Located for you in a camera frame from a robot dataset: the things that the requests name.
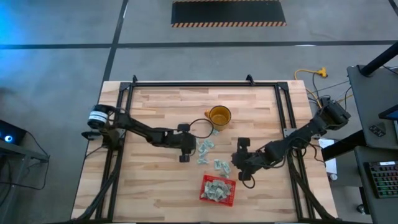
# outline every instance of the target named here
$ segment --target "wooden table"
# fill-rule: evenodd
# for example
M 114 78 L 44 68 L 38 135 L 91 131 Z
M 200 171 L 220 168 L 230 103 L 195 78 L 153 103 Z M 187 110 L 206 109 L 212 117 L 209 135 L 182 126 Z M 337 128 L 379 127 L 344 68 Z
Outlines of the wooden table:
M 297 126 L 301 127 L 312 118 L 304 83 L 288 83 Z M 119 84 L 105 82 L 99 103 L 115 106 Z M 283 104 L 289 126 L 285 101 Z M 180 150 L 154 147 L 144 138 L 127 133 L 114 222 L 297 221 L 287 165 L 280 169 L 259 170 L 254 175 L 256 187 L 247 189 L 238 181 L 239 171 L 229 162 L 232 169 L 230 179 L 237 181 L 233 207 L 199 200 L 203 174 L 219 174 L 214 170 L 214 159 L 230 161 L 231 154 L 236 152 L 238 137 L 251 139 L 250 151 L 271 140 L 282 139 L 273 88 L 135 88 L 131 116 L 152 127 L 176 128 L 179 123 L 204 118 L 203 112 L 215 105 L 227 106 L 232 112 L 232 120 L 228 129 L 210 138 L 216 147 L 207 155 L 208 165 L 197 165 L 199 153 L 191 158 L 190 163 L 179 163 Z M 209 131 L 206 122 L 192 127 L 192 133 L 197 136 L 206 136 Z M 91 142 L 88 152 L 100 144 L 100 140 Z M 328 212 L 336 216 L 325 167 L 314 160 L 313 155 L 314 150 L 309 147 L 304 161 L 310 188 Z M 98 193 L 105 158 L 106 150 L 100 149 L 85 161 L 72 218 L 82 214 Z M 306 214 L 305 200 L 300 193 Z M 105 200 L 104 215 L 107 204 Z

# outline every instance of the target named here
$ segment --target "gray floor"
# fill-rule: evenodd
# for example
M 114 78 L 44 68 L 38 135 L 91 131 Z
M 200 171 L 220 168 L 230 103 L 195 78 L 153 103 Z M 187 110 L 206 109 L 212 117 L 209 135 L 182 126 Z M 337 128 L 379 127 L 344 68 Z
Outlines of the gray floor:
M 171 0 L 130 0 L 120 43 L 216 41 L 394 40 L 398 17 L 387 0 L 283 0 L 287 27 L 170 27 Z M 0 44 L 109 44 L 122 0 L 0 1 Z M 300 68 L 326 67 L 316 77 L 319 89 L 347 80 L 346 68 L 364 64 L 387 45 L 330 47 L 228 47 L 118 49 L 110 80 L 290 80 Z M 90 108 L 97 102 L 109 49 L 0 50 L 0 119 L 29 130 L 51 154 L 47 185 L 41 191 L 21 189 L 14 223 L 68 220 L 87 142 Z M 389 65 L 397 65 L 394 59 Z M 311 74 L 300 79 L 313 90 Z M 342 98 L 349 85 L 322 91 Z M 349 124 L 329 132 L 343 138 L 360 124 L 353 98 Z M 351 164 L 347 157 L 339 162 Z M 44 167 L 32 169 L 25 184 L 40 185 Z M 369 222 L 355 211 L 357 188 L 332 184 L 339 217 Z

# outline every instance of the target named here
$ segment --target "orange cup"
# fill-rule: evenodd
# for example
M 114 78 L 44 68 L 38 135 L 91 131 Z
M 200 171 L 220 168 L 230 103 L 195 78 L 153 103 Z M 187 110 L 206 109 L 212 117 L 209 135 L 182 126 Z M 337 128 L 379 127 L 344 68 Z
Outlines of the orange cup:
M 205 116 L 213 123 L 214 129 L 222 131 L 231 121 L 231 111 L 225 106 L 215 106 L 205 111 Z

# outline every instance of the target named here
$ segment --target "yellow and black striped mat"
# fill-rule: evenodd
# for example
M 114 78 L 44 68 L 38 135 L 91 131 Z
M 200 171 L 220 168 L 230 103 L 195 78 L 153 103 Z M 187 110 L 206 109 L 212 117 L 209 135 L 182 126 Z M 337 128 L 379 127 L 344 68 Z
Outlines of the yellow and black striped mat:
M 281 27 L 286 26 L 278 0 L 174 1 L 172 27 Z

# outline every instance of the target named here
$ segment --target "red plastic basket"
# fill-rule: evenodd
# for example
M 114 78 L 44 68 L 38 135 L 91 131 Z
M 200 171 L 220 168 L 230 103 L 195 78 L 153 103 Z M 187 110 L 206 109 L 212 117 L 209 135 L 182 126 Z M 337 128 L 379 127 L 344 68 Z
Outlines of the red plastic basket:
M 207 198 L 201 198 L 200 196 L 205 192 L 205 184 L 206 184 L 206 182 L 213 181 L 213 180 L 220 180 L 220 181 L 223 181 L 225 184 L 231 184 L 232 185 L 231 195 L 229 195 L 226 199 L 221 200 L 219 202 L 216 202 L 214 200 L 210 200 L 210 199 L 207 199 Z M 219 204 L 222 204 L 222 205 L 227 205 L 227 206 L 232 207 L 233 204 L 234 204 L 235 187 L 236 187 L 236 181 L 234 181 L 234 180 L 229 180 L 229 179 L 225 179 L 225 178 L 222 178 L 222 177 L 213 177 L 213 176 L 205 174 L 203 176 L 203 181 L 201 183 L 199 199 L 202 200 L 202 201 L 206 201 L 206 202 L 219 203 Z

